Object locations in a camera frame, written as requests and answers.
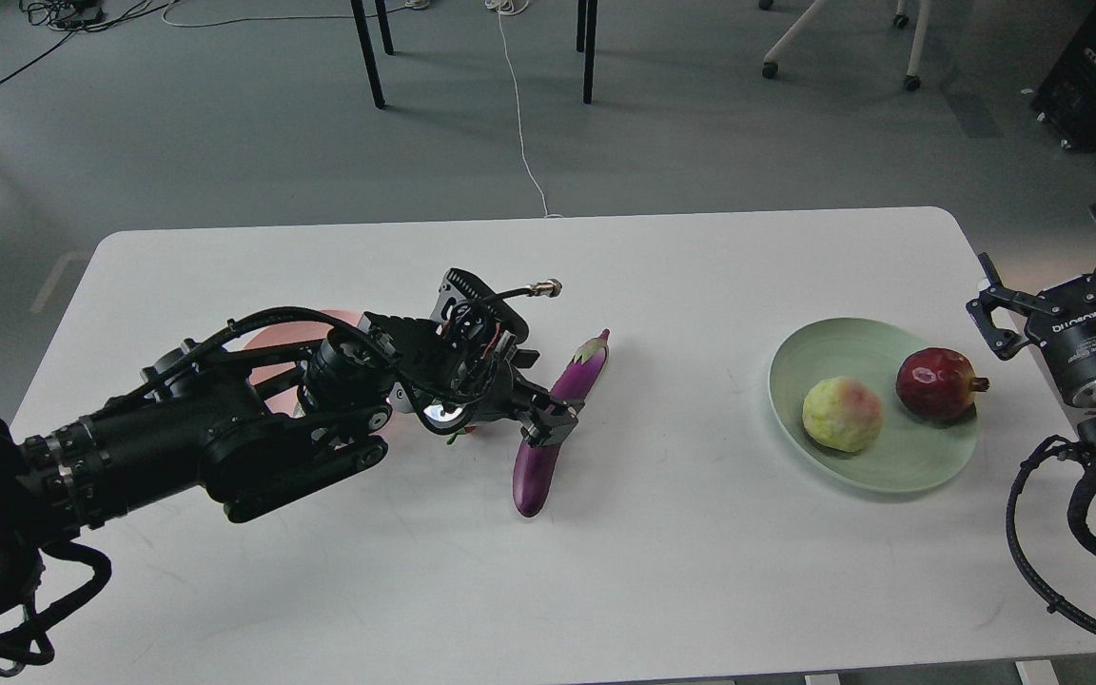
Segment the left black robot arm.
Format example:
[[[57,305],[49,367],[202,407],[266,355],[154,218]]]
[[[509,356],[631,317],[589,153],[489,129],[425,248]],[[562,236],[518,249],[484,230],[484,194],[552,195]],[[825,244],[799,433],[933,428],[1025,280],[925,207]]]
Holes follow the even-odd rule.
[[[429,318],[262,309],[47,435],[16,442],[0,420],[0,676],[50,663],[49,629],[109,585],[85,528],[194,486],[232,523],[269,515],[380,463],[396,413],[436,435],[510,420],[530,448],[566,442],[583,399],[523,377],[538,355],[509,304],[560,290],[449,269]]]

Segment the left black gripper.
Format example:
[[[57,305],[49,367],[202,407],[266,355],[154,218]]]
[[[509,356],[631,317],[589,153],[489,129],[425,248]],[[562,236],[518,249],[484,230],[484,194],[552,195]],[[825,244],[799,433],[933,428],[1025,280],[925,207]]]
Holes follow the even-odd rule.
[[[399,370],[390,393],[395,412],[422,416],[439,432],[517,421],[523,442],[543,448],[566,442],[578,424],[581,402],[523,378],[522,370],[539,359],[538,350],[509,345],[482,354],[438,342],[402,349],[389,342],[386,354]]]

